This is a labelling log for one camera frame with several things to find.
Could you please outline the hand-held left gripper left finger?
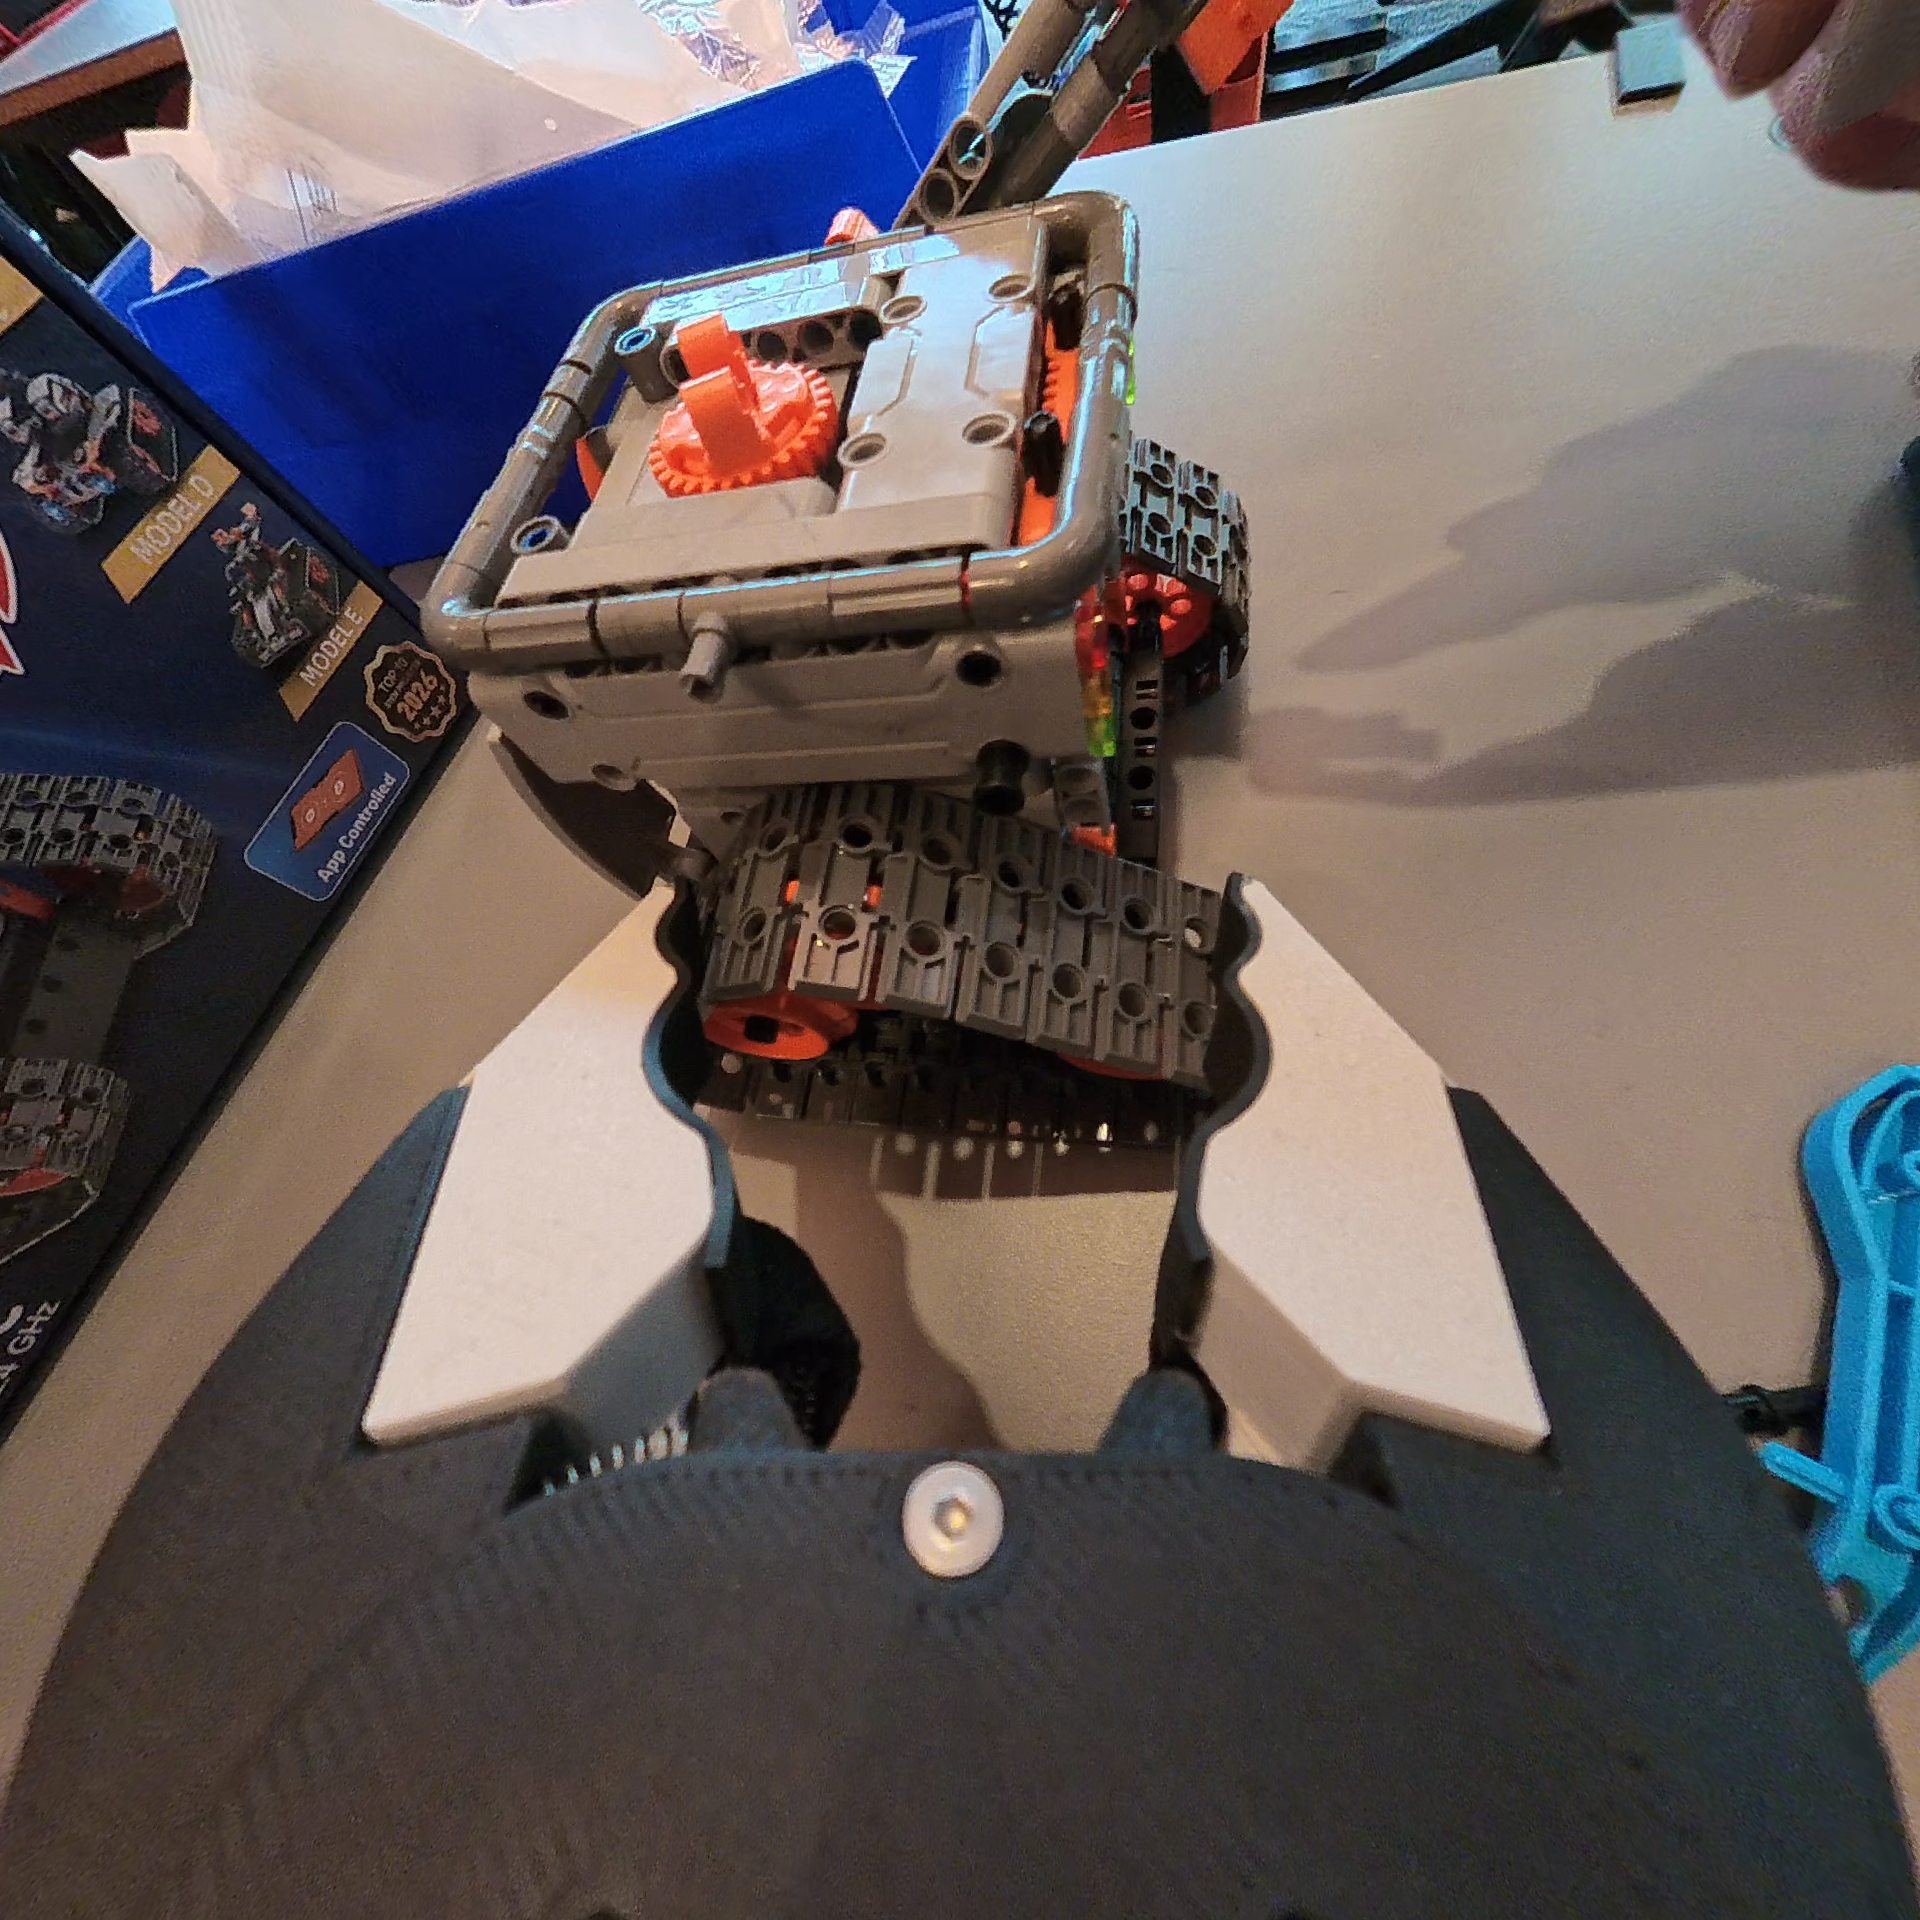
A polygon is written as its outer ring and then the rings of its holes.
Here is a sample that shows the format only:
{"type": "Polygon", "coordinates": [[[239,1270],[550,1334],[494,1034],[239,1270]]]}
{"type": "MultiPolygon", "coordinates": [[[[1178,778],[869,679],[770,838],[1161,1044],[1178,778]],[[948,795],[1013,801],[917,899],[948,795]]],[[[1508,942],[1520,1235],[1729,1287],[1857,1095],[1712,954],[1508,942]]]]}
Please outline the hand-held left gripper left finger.
{"type": "Polygon", "coordinates": [[[668,1425],[721,1350],[708,1147],[641,1063],[674,989],[658,885],[477,1063],[364,1428],[391,1449],[516,1413],[582,1449],[668,1425]]]}

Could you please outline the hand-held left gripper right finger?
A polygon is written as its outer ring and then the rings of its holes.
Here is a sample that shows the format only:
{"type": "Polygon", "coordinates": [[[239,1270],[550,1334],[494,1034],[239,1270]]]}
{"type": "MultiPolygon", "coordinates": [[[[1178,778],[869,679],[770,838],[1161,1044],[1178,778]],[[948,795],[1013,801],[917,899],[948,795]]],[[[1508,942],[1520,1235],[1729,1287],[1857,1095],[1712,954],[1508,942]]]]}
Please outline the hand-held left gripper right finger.
{"type": "Polygon", "coordinates": [[[1241,876],[1206,1074],[1152,1357],[1206,1374],[1228,1449],[1322,1469],[1366,1413],[1536,1449],[1546,1415],[1444,1074],[1241,876]]]}

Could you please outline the grey orange tracked toy robot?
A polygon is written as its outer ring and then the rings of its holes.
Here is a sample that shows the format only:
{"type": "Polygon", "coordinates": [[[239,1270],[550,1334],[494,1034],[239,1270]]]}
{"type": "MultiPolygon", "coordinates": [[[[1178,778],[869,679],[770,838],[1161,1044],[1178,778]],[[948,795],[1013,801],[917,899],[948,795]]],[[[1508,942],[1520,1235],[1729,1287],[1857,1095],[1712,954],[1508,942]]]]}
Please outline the grey orange tracked toy robot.
{"type": "Polygon", "coordinates": [[[508,763],[674,937],[702,1101],[1152,1146],[1217,897],[1169,711],[1247,637],[1236,494],[1132,427],[1137,231],[1077,193],[599,305],[439,569],[508,763]]]}

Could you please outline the grey orange toy arm assembly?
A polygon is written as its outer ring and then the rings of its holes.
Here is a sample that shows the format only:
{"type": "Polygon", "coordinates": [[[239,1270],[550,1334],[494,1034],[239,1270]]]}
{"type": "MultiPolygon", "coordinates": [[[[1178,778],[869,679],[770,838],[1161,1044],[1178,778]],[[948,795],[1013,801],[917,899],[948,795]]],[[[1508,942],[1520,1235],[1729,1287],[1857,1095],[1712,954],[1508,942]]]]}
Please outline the grey orange toy arm assembly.
{"type": "Polygon", "coordinates": [[[1104,129],[1140,67],[1178,51],[1205,93],[1270,36],[1287,3],[1032,3],[1014,23],[895,218],[945,227],[961,213],[1042,199],[1104,129]]]}

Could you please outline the blue plastic brick separator tool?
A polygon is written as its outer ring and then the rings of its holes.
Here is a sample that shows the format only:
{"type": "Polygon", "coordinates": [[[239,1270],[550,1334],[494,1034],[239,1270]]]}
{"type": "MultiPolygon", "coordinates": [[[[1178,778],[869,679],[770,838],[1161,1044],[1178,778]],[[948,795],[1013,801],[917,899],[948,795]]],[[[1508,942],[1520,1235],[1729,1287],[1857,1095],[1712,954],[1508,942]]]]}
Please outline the blue plastic brick separator tool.
{"type": "Polygon", "coordinates": [[[1802,1174],[1838,1283],[1816,1457],[1767,1445],[1776,1478],[1823,1502],[1814,1570],[1855,1596],[1864,1683],[1918,1642],[1918,1069],[1894,1066],[1808,1125],[1802,1174]]]}

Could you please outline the dark blue robot kit box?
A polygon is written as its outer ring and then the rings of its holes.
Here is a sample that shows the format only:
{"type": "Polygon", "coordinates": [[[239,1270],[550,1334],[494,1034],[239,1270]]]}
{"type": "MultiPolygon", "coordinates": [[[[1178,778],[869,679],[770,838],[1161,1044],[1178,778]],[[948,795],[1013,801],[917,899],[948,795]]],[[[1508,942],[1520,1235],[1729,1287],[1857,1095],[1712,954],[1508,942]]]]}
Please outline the dark blue robot kit box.
{"type": "Polygon", "coordinates": [[[441,756],[396,587],[4,215],[2,1409],[441,756]]]}

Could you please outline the blue plastic bin with bags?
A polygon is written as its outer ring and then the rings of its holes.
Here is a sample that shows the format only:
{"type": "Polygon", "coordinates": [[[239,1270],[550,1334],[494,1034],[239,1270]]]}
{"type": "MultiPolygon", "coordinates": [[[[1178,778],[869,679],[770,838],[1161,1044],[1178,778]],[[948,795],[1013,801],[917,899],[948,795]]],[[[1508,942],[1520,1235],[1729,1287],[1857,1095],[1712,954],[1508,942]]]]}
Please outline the blue plastic bin with bags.
{"type": "Polygon", "coordinates": [[[991,54],[977,4],[895,11],[892,93],[837,65],[226,279],[150,294],[133,243],[96,292],[365,559],[432,557],[596,305],[902,203],[991,54]]]}

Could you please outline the orange plastic crate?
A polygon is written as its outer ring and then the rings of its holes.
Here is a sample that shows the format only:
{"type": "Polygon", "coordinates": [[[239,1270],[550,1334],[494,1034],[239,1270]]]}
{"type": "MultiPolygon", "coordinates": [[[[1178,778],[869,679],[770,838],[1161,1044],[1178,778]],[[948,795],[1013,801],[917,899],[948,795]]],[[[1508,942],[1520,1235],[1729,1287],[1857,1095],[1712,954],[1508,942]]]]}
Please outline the orange plastic crate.
{"type": "Polygon", "coordinates": [[[1205,93],[1178,51],[1140,67],[1126,95],[1082,149],[1085,158],[1128,154],[1152,141],[1247,129],[1262,117],[1266,39],[1254,39],[1222,85],[1205,93]]]}

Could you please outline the crumpled clear plastic bags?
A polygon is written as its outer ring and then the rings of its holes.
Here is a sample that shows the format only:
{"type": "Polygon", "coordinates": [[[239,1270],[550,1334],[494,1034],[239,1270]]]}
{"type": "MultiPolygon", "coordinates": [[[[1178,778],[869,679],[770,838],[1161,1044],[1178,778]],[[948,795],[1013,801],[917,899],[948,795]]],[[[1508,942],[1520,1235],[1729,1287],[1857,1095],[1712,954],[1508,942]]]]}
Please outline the crumpled clear plastic bags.
{"type": "Polygon", "coordinates": [[[305,250],[844,61],[893,92],[892,4],[181,3],[181,131],[73,162],[150,245],[150,281],[305,250]]]}

